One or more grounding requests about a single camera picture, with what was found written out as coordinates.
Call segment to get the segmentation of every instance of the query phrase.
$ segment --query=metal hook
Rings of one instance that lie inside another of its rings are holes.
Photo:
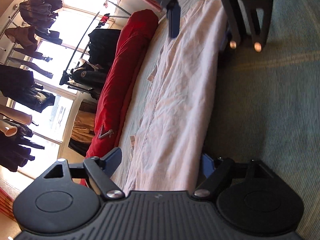
[[[105,138],[107,135],[109,135],[109,138],[111,138],[111,136],[114,134],[114,131],[112,129],[110,129],[109,131],[103,133],[103,125],[101,126],[101,129],[100,129],[100,134],[98,136],[99,139],[103,139]]]

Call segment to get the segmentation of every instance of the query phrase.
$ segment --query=black plastic device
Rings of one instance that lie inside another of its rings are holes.
[[[68,165],[59,159],[14,201],[16,240],[299,240],[300,197],[262,161],[214,160],[194,191],[131,191],[109,178],[121,150]],[[85,178],[89,187],[72,178]],[[242,178],[240,183],[234,179]]]
[[[181,9],[178,0],[156,0],[163,8],[167,9],[169,20],[169,36],[176,38],[179,34]],[[230,47],[235,49],[244,40],[251,39],[254,49],[261,52],[267,42],[273,0],[241,0],[250,26],[251,36],[247,35],[244,19],[238,0],[221,0],[228,16],[228,29],[226,39]],[[257,10],[263,11],[262,22],[259,22]]]

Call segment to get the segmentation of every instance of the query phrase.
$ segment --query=green carpet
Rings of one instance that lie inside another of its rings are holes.
[[[205,150],[262,159],[303,199],[297,232],[320,239],[320,0],[274,0],[262,53],[219,66]]]

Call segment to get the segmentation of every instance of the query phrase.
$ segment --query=brown jacket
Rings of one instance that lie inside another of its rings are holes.
[[[94,137],[95,114],[78,111],[73,123],[71,138],[85,144],[91,144]]]

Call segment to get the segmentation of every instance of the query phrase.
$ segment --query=bolt head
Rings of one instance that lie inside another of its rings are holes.
[[[210,191],[207,189],[197,189],[193,194],[196,197],[208,197],[210,195]]]
[[[113,198],[113,199],[120,199],[120,198],[124,198],[125,195],[121,190],[110,190],[109,192],[107,192],[107,197]]]
[[[261,50],[262,50],[261,44],[258,43],[258,42],[256,42],[256,43],[254,44],[254,49],[255,49],[256,52],[261,52]]]
[[[230,48],[235,49],[237,47],[237,44],[235,41],[230,41]]]

